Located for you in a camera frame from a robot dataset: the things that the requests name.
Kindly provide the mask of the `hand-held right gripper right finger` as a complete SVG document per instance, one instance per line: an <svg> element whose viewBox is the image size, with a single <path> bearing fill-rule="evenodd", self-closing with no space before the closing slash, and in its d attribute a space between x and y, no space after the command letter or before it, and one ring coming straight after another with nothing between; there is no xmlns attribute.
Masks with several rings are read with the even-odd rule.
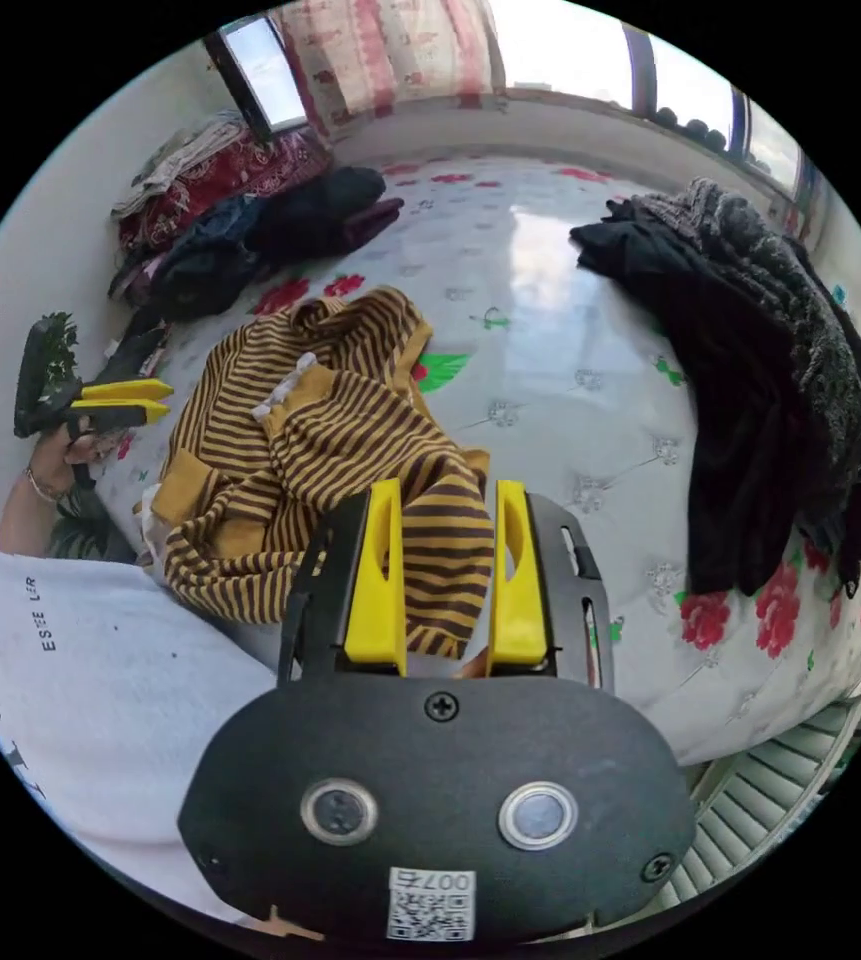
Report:
<svg viewBox="0 0 861 960"><path fill-rule="evenodd" d="M541 568L525 487L496 485L495 558L487 648L489 673L540 669L548 654Z"/></svg>

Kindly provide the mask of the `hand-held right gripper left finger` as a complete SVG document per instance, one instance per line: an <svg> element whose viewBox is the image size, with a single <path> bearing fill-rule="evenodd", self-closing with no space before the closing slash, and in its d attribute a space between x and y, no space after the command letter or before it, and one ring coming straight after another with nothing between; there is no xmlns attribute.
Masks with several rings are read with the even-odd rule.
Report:
<svg viewBox="0 0 861 960"><path fill-rule="evenodd" d="M404 676L406 637L402 499L393 478L368 494L344 653L355 668Z"/></svg>

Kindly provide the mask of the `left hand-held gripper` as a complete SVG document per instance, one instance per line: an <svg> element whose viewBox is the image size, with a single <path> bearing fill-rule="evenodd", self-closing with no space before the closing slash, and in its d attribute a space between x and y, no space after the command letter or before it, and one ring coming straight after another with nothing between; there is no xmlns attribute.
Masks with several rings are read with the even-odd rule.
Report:
<svg viewBox="0 0 861 960"><path fill-rule="evenodd" d="M170 413L159 401L174 389L157 378L139 378L147 360L145 333L124 339L95 379L77 375L76 325L69 316L45 316L29 330L18 375L13 432L20 439L87 418L92 429L112 433L155 423Z"/></svg>

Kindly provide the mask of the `person's left hand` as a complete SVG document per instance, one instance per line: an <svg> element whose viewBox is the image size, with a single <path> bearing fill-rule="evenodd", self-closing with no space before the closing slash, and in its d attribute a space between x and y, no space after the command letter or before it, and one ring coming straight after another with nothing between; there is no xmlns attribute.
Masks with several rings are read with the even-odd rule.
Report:
<svg viewBox="0 0 861 960"><path fill-rule="evenodd" d="M101 433L82 418L61 425L57 440L57 465L62 483L72 487L78 475L90 476L90 468L102 462L115 448L118 435Z"/></svg>

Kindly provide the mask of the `person's right hand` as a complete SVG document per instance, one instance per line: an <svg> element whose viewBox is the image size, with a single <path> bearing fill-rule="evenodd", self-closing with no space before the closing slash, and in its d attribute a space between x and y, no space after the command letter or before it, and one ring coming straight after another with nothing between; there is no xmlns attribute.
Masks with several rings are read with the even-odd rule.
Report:
<svg viewBox="0 0 861 960"><path fill-rule="evenodd" d="M300 937L315 942L321 942L325 939L324 934L310 930L284 918L276 906L272 907L271 915L265 925L265 929L268 933L279 937Z"/></svg>

